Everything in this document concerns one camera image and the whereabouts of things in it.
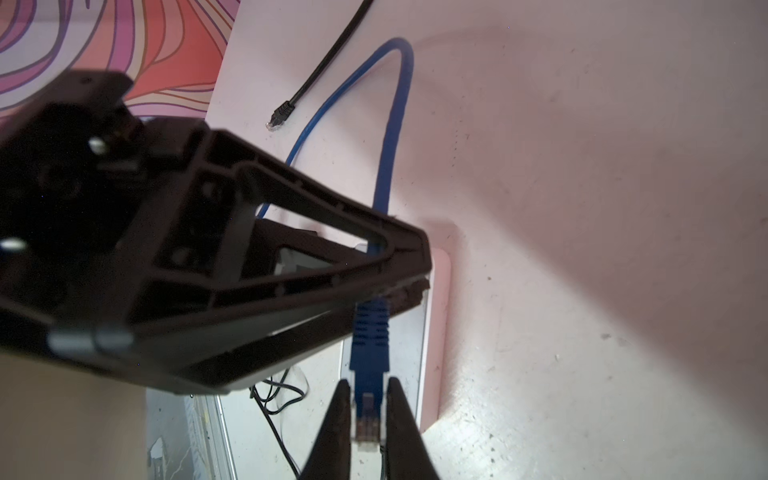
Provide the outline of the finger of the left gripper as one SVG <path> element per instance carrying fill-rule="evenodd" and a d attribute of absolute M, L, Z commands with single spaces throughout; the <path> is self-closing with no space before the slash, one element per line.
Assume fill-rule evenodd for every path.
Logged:
<path fill-rule="evenodd" d="M 415 308 L 425 278 L 142 278 L 125 287 L 128 364 L 175 394 L 227 394 L 349 336 L 358 304 Z"/>
<path fill-rule="evenodd" d="M 360 303 L 418 306 L 426 234 L 354 202 L 226 131 L 182 174 L 128 320 L 137 327 L 290 327 Z"/>

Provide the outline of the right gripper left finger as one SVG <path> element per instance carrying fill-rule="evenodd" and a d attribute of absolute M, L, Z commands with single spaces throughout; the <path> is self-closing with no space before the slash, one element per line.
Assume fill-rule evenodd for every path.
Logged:
<path fill-rule="evenodd" d="M 304 465 L 300 480 L 349 480 L 351 469 L 351 389 L 340 380 Z"/>

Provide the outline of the black power adapter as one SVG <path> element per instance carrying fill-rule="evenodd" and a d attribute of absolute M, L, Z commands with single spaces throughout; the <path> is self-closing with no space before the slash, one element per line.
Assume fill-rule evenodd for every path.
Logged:
<path fill-rule="evenodd" d="M 290 453 L 277 421 L 285 410 L 307 398 L 309 384 L 299 386 L 290 383 L 288 380 L 290 371 L 291 368 L 287 368 L 278 378 L 270 376 L 259 384 L 252 385 L 249 388 L 249 398 L 256 403 L 291 473 L 298 479 L 301 475 L 301 469 Z"/>

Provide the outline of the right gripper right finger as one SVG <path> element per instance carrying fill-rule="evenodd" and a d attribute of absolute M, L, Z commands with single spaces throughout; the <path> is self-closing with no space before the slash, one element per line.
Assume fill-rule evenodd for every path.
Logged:
<path fill-rule="evenodd" d="M 383 463 L 385 478 L 389 480 L 439 478 L 401 382 L 395 377 L 388 379 L 387 386 Z"/>

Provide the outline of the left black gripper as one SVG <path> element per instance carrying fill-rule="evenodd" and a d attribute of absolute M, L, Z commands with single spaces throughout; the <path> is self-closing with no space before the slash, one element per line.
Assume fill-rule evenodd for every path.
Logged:
<path fill-rule="evenodd" d="M 80 272 L 113 252 L 163 177 L 185 170 L 202 119 L 135 116 L 125 73 L 68 70 L 1 128 L 1 346 L 48 358 Z"/>

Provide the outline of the white small network switch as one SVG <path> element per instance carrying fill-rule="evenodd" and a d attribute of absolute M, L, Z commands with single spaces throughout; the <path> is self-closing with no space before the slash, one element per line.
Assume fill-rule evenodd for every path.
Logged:
<path fill-rule="evenodd" d="M 451 282 L 448 253 L 433 248 L 431 259 L 430 288 L 421 303 L 389 322 L 388 374 L 399 379 L 420 432 L 439 418 Z"/>

